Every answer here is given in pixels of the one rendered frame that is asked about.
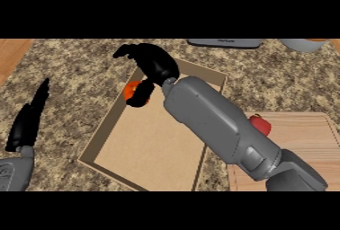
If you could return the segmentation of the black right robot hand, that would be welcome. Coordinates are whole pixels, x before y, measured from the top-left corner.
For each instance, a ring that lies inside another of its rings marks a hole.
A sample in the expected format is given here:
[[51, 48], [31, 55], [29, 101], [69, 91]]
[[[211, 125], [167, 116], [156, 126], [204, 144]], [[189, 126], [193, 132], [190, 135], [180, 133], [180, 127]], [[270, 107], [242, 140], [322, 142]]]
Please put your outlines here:
[[161, 47], [149, 43], [124, 44], [112, 54], [113, 58], [127, 56], [137, 63], [146, 79], [137, 85], [133, 96], [125, 104], [134, 108], [143, 107], [153, 91], [153, 86], [164, 85], [168, 78], [178, 78], [178, 68], [174, 59]]

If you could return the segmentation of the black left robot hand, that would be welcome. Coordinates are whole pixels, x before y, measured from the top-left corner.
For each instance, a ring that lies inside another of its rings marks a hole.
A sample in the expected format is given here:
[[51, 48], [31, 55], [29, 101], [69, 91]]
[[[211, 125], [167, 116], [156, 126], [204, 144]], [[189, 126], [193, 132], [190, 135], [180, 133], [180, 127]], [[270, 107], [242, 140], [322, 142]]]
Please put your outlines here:
[[7, 152], [16, 152], [19, 146], [34, 146], [47, 96], [48, 79], [39, 84], [32, 101], [25, 103], [19, 110], [5, 141]]

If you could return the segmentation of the orange squash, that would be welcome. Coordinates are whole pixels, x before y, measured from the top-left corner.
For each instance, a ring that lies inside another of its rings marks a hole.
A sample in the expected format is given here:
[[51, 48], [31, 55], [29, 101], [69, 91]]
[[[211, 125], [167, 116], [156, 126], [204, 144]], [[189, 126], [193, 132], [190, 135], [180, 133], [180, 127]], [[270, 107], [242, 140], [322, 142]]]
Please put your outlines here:
[[125, 104], [133, 107], [141, 107], [149, 101], [150, 93], [144, 81], [131, 81], [124, 87]]

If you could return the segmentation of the open cardboard box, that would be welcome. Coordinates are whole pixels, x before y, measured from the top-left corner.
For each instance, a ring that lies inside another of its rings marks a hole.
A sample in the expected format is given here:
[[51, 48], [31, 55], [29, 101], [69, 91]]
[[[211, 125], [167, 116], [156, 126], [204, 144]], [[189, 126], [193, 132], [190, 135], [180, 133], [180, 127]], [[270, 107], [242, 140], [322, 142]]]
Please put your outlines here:
[[119, 95], [78, 162], [131, 190], [190, 191], [202, 159], [204, 143], [167, 113], [162, 90], [152, 91], [140, 108]]

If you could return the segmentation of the wooden cutting board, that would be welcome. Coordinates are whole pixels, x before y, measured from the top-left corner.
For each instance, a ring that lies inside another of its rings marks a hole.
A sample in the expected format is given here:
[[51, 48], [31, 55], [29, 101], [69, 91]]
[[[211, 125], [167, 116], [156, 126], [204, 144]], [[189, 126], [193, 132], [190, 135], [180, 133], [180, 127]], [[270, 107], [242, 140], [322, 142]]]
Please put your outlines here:
[[317, 171], [326, 190], [340, 190], [340, 137], [322, 112], [263, 112], [270, 123], [267, 138], [291, 150]]

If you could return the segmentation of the dark grey flat appliance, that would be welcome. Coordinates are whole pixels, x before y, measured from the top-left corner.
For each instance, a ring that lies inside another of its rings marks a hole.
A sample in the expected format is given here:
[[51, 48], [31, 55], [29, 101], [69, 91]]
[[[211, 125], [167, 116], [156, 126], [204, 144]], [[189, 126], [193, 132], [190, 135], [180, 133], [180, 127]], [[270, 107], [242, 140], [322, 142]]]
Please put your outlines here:
[[187, 39], [193, 46], [224, 48], [224, 49], [257, 49], [261, 39]]

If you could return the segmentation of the red bell pepper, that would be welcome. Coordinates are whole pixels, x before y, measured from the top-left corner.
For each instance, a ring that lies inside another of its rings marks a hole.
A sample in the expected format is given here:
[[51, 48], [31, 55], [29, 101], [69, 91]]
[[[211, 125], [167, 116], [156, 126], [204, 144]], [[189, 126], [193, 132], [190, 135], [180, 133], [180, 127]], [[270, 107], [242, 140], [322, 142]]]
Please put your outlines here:
[[248, 120], [260, 133], [267, 136], [270, 132], [270, 123], [261, 118], [258, 114], [251, 115]]

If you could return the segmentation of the grey round container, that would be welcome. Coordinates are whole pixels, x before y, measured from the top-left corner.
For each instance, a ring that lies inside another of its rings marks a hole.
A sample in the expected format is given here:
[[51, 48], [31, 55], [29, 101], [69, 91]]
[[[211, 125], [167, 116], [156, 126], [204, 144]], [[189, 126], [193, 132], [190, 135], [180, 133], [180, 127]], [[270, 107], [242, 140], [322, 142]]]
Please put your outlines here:
[[280, 39], [283, 46], [298, 52], [313, 52], [325, 44], [326, 40]]

